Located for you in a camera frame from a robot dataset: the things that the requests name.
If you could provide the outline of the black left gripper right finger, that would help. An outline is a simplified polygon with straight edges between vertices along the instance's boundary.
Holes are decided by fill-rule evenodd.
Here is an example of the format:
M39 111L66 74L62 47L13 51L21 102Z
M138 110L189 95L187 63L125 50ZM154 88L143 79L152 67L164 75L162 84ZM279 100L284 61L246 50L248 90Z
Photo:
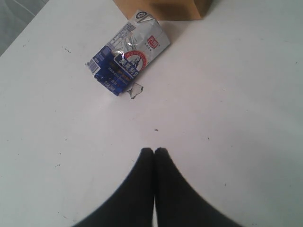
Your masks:
M154 153L155 202L160 227L238 227L205 201L185 180L168 151Z

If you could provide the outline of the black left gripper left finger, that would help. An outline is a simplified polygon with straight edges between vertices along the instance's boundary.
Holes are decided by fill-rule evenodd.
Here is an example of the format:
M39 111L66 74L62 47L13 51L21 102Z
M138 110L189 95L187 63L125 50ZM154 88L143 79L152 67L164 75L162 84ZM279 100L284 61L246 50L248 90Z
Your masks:
M154 206L154 153L143 148L119 188L77 227L151 227Z

